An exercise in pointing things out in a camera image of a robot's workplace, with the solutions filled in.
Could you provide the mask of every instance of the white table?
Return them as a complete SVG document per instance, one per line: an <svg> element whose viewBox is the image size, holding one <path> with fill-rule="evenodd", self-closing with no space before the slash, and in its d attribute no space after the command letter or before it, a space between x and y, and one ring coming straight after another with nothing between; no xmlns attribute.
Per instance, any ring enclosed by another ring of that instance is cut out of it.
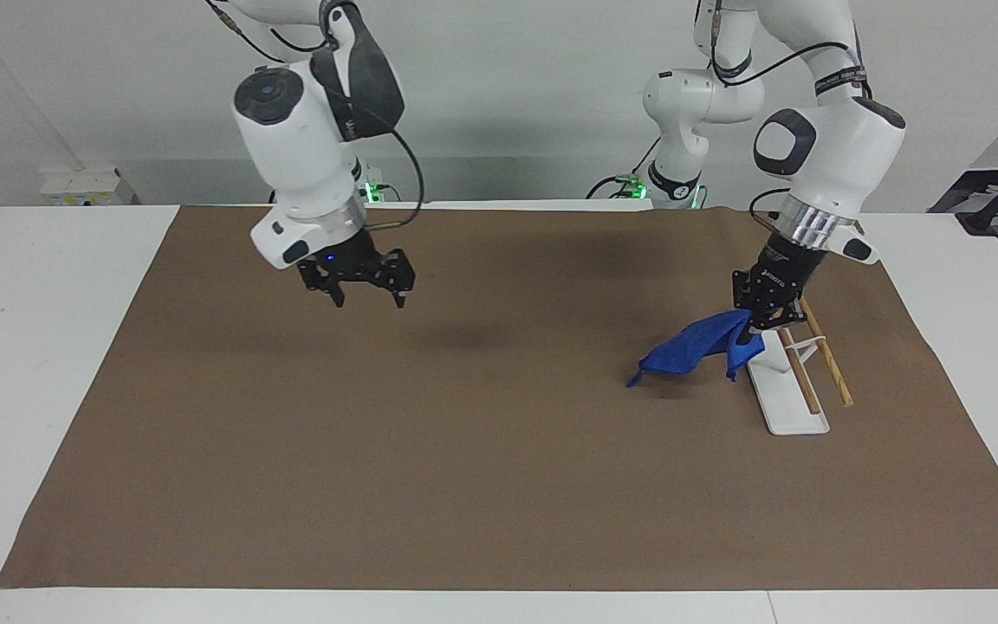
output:
<svg viewBox="0 0 998 624"><path fill-rule="evenodd" d="M496 202L432 208L643 210L646 204ZM0 209L0 568L176 210L175 206ZM964 236L951 216L870 214L864 224L882 251L911 316L945 365L998 463L998 243ZM998 621L998 591L597 594L18 589L0 591L0 621L7 619L149 624L963 624Z"/></svg>

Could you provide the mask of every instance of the blue towel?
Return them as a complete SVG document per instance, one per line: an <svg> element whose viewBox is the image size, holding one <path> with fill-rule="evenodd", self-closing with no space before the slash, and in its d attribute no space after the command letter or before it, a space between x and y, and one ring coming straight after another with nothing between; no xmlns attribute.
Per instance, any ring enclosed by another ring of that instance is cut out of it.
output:
<svg viewBox="0 0 998 624"><path fill-rule="evenodd" d="M654 347L638 363L638 374L626 384L635 387L646 372L682 375L696 370L708 355L726 354L726 376L737 380L737 372L765 350L761 335L753 335L746 344L737 344L737 336L749 325L748 309L732 309L720 315L696 321L668 342Z"/></svg>

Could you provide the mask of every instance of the brown paper sheet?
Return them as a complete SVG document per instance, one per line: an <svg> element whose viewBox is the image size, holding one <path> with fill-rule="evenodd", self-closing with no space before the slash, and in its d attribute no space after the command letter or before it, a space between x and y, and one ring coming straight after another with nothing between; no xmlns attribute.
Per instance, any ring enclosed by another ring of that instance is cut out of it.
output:
<svg viewBox="0 0 998 624"><path fill-rule="evenodd" d="M729 307L741 214L428 212L377 237L401 311L261 214L179 211L0 588L998 588L997 467L880 266L811 284L857 405L816 358L832 433L780 439L721 359L625 388Z"/></svg>

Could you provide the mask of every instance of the white stand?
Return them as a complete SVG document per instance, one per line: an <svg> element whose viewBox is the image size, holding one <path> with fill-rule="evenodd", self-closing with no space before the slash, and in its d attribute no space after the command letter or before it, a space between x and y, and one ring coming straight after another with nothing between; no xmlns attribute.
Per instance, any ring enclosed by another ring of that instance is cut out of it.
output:
<svg viewBox="0 0 998 624"><path fill-rule="evenodd" d="M781 344L780 336L775 330L766 330L761 332L761 338L765 342L765 350L749 361L748 370L768 430L773 435L821 435L831 430L824 412L811 414L807 407L807 400L795 380L788 351ZM799 353L800 362L807 362L819 350L818 340L819 336L815 336L792 345L794 351Z"/></svg>

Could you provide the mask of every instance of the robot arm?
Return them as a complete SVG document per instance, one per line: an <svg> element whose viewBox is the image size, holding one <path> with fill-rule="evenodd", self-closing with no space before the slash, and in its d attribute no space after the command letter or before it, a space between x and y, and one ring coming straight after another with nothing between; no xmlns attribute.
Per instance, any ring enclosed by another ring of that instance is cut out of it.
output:
<svg viewBox="0 0 998 624"><path fill-rule="evenodd" d="M819 105L777 111L754 141L757 166L791 189L772 224L763 221L773 234L756 264L733 276L734 305L752 311L752 332L804 320L804 285L828 251L876 262L856 218L906 127L871 98L846 0L700 0L696 45L710 66L662 72L645 89L645 110L662 132L650 188L686 200L708 151L694 126L746 121L760 110L764 90L749 53L757 21L807 63Z"/></svg>
<svg viewBox="0 0 998 624"><path fill-rule="evenodd" d="M353 192L344 143L392 132L405 104L383 51L350 0L233 0L269 23L317 23L326 43L308 61L262 68L234 94L233 112L276 205L252 231L277 269L298 265L309 289L340 307L341 282L388 289L401 308L415 273L401 250L376 251Z"/></svg>

